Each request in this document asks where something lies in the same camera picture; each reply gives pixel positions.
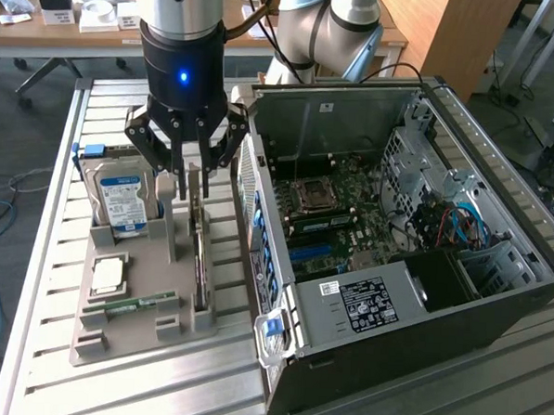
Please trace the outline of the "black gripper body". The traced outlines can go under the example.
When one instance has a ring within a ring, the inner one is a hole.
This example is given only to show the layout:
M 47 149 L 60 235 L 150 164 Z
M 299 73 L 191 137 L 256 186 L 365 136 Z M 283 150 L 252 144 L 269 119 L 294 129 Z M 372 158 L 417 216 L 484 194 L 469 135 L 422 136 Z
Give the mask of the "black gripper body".
M 211 136 L 227 113 L 224 23 L 197 40 L 163 38 L 145 22 L 140 32 L 151 120 L 182 140 Z

